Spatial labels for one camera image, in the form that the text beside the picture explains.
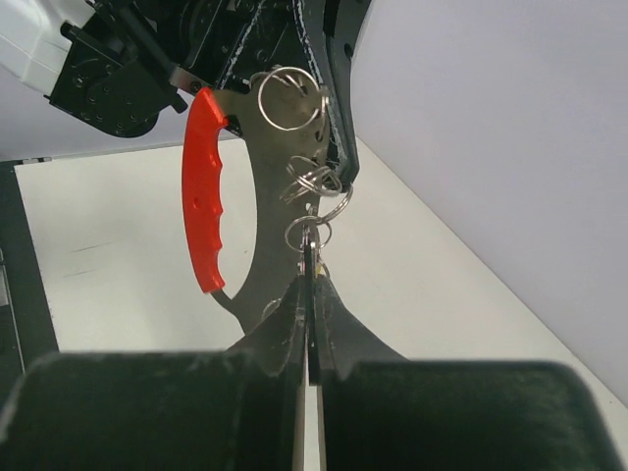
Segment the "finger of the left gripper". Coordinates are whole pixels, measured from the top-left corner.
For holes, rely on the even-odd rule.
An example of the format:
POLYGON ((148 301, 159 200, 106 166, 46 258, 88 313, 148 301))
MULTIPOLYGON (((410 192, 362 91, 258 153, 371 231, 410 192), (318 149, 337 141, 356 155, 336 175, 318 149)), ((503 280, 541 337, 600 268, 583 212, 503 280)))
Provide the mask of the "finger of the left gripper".
POLYGON ((350 77, 357 40, 370 5, 368 0, 291 3, 307 70, 329 91, 328 116, 337 155, 336 173, 344 186, 351 186, 360 170, 350 77))
POLYGON ((191 1, 178 22, 183 58, 176 87, 245 91, 280 66, 309 69, 293 1, 191 1))

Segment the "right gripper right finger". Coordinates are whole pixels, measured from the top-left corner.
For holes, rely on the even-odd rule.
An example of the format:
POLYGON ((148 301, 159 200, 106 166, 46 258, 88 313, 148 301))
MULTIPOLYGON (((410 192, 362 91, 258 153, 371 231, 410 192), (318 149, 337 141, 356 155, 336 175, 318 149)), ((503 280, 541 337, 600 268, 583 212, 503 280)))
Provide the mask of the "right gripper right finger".
POLYGON ((619 470, 578 374, 550 361, 410 360, 316 283, 326 470, 619 470))

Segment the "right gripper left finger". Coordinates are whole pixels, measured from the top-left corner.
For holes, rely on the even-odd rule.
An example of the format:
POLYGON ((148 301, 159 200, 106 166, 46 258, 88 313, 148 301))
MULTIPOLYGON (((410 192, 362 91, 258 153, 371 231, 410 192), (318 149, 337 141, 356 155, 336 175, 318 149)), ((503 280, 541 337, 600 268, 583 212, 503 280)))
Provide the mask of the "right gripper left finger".
POLYGON ((305 300, 224 351, 50 354, 1 413, 5 470, 299 470, 305 300))

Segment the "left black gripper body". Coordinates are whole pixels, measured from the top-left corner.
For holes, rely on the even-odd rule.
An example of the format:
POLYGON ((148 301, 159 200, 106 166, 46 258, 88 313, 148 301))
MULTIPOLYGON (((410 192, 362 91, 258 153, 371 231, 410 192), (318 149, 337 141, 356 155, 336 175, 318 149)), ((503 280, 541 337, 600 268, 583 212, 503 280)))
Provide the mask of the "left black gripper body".
POLYGON ((89 1, 83 26, 64 21, 71 48, 48 96, 55 108, 115 137, 140 137, 162 110, 181 114, 196 92, 183 68, 191 1, 89 1))

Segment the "red handled key organizer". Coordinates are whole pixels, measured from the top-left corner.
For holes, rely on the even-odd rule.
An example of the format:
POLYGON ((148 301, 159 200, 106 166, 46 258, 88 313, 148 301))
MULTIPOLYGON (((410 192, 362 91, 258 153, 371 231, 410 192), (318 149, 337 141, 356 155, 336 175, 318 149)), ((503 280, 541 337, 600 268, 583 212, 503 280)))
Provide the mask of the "red handled key organizer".
POLYGON ((182 205, 189 257, 200 289, 251 333, 279 304, 296 273, 302 236, 318 248, 319 229, 348 205, 353 187, 327 162, 330 92, 309 72, 277 66, 253 75, 245 93, 207 86, 195 94, 183 139, 182 205), (234 296, 224 292, 219 134, 237 123, 252 173, 256 232, 252 261, 234 296))

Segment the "yellow key tag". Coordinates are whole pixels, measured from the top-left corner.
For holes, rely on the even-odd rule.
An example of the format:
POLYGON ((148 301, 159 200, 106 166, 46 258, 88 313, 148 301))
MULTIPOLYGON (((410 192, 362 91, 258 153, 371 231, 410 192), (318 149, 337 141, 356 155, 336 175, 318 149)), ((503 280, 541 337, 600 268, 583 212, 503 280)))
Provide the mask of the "yellow key tag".
POLYGON ((326 265, 323 262, 319 262, 317 264, 317 275, 318 276, 328 276, 328 269, 326 267, 326 265))

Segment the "black key tag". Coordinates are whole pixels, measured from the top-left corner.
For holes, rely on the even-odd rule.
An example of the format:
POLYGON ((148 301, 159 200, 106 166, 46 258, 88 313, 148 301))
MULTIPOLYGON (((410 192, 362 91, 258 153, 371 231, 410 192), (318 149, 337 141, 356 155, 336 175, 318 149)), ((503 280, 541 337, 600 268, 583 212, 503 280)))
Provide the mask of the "black key tag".
POLYGON ((302 237, 302 272, 305 289, 305 314, 307 324, 307 360, 308 377, 311 386, 318 386, 320 382, 320 361, 316 340, 316 277, 317 255, 316 239, 313 230, 303 229, 302 237))

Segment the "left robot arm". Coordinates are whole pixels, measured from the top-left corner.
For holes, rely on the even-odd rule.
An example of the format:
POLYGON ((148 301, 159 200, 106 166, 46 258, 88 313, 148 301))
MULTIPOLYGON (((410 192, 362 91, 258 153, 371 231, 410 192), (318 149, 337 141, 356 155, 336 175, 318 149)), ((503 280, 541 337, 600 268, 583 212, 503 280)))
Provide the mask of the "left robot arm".
POLYGON ((277 66, 330 93, 332 166, 359 172, 350 75, 367 1, 5 1, 1 64, 49 104, 118 138, 152 131, 208 86, 244 91, 277 66))

